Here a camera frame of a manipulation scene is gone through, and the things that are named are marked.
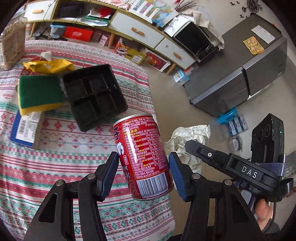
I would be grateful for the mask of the person's right hand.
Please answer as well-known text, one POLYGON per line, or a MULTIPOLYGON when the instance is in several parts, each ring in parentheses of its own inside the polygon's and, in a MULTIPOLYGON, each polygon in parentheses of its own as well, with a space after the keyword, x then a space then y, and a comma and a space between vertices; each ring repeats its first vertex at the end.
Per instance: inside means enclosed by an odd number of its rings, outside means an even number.
POLYGON ((267 223, 269 222, 269 220, 273 216, 272 208, 269 206, 269 204, 264 199, 260 199, 257 202, 254 211, 258 217, 257 223, 258 223, 260 229, 264 230, 267 223))

